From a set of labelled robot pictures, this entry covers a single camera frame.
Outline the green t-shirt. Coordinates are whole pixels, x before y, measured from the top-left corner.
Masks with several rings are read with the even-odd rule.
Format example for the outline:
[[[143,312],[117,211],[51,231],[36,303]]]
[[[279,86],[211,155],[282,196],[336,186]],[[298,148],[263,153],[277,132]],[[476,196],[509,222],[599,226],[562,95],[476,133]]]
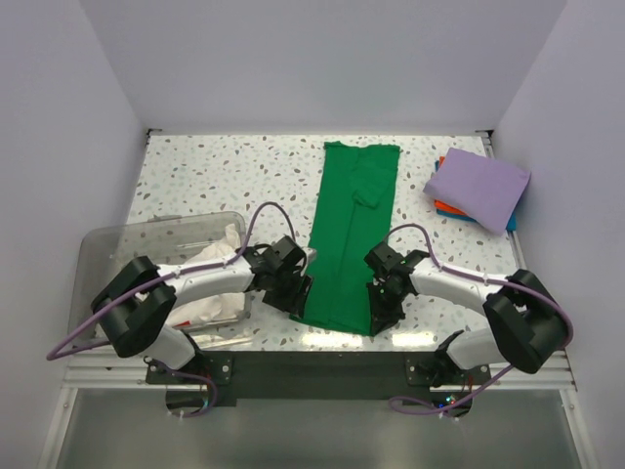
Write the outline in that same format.
[[[304,315],[290,319],[372,336],[364,257],[390,230],[400,147],[324,144],[325,158],[309,247],[316,259]]]

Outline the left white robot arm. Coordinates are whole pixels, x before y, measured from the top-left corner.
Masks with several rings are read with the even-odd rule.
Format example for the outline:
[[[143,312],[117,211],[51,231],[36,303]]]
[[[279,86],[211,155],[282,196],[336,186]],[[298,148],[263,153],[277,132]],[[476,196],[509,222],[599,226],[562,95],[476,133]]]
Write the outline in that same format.
[[[286,235],[273,244],[243,246],[212,263],[156,265],[146,256],[128,263],[93,300],[91,309],[120,358],[148,357],[181,383],[202,371],[200,349],[166,323],[173,310],[222,294],[263,291],[263,301],[300,316],[313,278],[305,273],[316,250]]]

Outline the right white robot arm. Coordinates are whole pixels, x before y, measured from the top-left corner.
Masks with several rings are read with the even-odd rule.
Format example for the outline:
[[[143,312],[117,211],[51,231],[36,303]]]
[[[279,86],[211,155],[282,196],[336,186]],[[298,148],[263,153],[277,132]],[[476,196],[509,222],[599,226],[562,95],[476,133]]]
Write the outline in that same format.
[[[373,273],[366,287],[375,334],[405,318],[402,303],[410,295],[437,297],[486,318],[487,328],[456,331],[437,347],[433,372],[445,383],[458,383],[470,369],[497,362],[534,374],[571,339],[570,321],[528,270],[480,276],[445,267],[424,251],[403,256],[386,242],[373,247],[364,262]]]

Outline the white t-shirt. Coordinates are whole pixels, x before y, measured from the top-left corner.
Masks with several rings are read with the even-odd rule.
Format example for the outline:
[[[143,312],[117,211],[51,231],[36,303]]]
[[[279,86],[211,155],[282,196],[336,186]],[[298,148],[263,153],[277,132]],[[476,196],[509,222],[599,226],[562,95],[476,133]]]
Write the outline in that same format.
[[[227,254],[233,254],[234,249],[239,247],[240,243],[240,235],[235,224],[228,224],[225,227],[224,235],[219,240],[211,241],[188,262],[208,262]],[[171,312],[166,323],[178,329],[191,329],[208,326],[215,322],[239,320],[245,310],[245,300],[244,293],[205,297],[177,307]],[[187,320],[191,321],[191,326],[178,327],[178,324]]]

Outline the folded orange t-shirt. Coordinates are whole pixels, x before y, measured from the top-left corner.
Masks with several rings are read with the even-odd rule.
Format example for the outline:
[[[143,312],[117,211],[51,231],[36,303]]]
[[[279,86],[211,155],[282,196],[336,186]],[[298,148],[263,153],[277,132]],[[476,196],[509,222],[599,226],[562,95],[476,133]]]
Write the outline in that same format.
[[[441,164],[444,162],[445,157],[444,156],[440,156],[438,158],[438,160],[435,161],[435,171],[437,172],[441,166]],[[457,219],[462,219],[462,220],[468,220],[468,221],[472,221],[471,217],[468,217],[467,214],[461,210],[459,210],[456,207],[453,207],[449,204],[446,204],[443,201],[440,201],[438,199],[436,199],[434,201],[434,206],[437,209],[437,213],[441,214],[441,215],[445,215],[445,216],[449,216],[452,218],[457,218]]]

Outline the clear plastic bin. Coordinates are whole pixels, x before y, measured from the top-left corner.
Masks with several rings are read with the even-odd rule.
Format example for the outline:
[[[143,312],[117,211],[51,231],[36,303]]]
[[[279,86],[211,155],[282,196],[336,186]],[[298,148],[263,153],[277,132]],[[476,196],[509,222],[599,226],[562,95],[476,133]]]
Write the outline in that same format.
[[[79,249],[68,330],[73,331],[92,314],[91,303],[97,294],[134,258],[146,256],[157,265],[186,264],[211,241],[219,240],[228,224],[235,224],[242,243],[246,235],[245,221],[232,211],[154,218],[144,223],[88,233]],[[245,310],[239,320],[215,322],[208,326],[238,322],[247,317],[251,298],[248,293],[245,296]],[[183,330],[194,331],[208,326]]]

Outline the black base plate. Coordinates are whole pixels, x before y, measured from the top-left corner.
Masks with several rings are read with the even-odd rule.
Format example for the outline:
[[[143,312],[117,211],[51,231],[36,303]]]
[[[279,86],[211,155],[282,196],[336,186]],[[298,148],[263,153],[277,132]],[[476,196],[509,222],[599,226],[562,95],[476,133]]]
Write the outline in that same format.
[[[446,370],[435,352],[204,351],[205,376],[218,388],[217,406],[239,400],[387,400],[404,395],[442,400],[444,386],[475,390],[490,369]]]

